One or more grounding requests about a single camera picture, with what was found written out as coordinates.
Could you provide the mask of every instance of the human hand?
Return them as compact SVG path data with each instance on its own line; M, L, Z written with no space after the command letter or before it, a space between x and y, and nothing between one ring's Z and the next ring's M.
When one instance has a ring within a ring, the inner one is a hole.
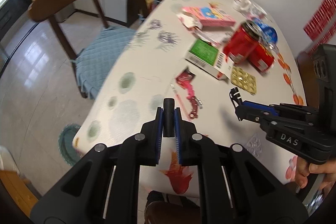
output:
M306 187L309 174L326 174L319 189L323 189L328 184L335 183L336 180L336 159L328 160L325 164L308 164L304 159L297 157L295 182L300 188Z

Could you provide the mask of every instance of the green box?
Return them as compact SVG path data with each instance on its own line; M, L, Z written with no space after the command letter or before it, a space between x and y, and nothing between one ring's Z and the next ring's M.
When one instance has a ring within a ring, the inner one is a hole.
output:
M218 80L229 78L234 64L224 53L201 39L195 41L185 59Z
M203 40L198 39L189 52L213 66L219 50L207 44Z

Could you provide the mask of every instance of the pink box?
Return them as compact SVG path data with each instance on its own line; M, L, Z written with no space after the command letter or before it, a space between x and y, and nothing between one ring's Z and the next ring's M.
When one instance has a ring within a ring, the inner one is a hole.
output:
M209 7L183 7L182 10L195 16L203 26L229 27L236 21L221 9Z

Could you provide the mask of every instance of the round bolt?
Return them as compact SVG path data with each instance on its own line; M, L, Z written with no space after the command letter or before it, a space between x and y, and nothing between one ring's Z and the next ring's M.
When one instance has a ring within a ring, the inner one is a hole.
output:
M240 145L240 144L234 144L233 146L232 146L232 150L234 151L234 152L241 152L242 150L243 150L243 147Z
M102 151L105 149L105 145L103 145L102 143L96 144L96 145L94 146L94 149L95 149L95 151L97 151L97 152L102 152Z
M142 141L144 138L146 138L146 136L142 133L138 133L134 136L134 138L137 140L137 141Z
M191 138L194 140L194 141L199 141L199 140L202 140L202 135L201 134L198 134L198 133L195 133L195 134L192 134Z

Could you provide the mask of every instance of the gold blister pack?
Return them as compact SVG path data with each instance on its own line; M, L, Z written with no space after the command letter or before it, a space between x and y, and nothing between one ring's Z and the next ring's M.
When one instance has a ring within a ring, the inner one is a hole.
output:
M251 94L257 93L257 83L255 77L241 68L233 67L231 73L231 83Z

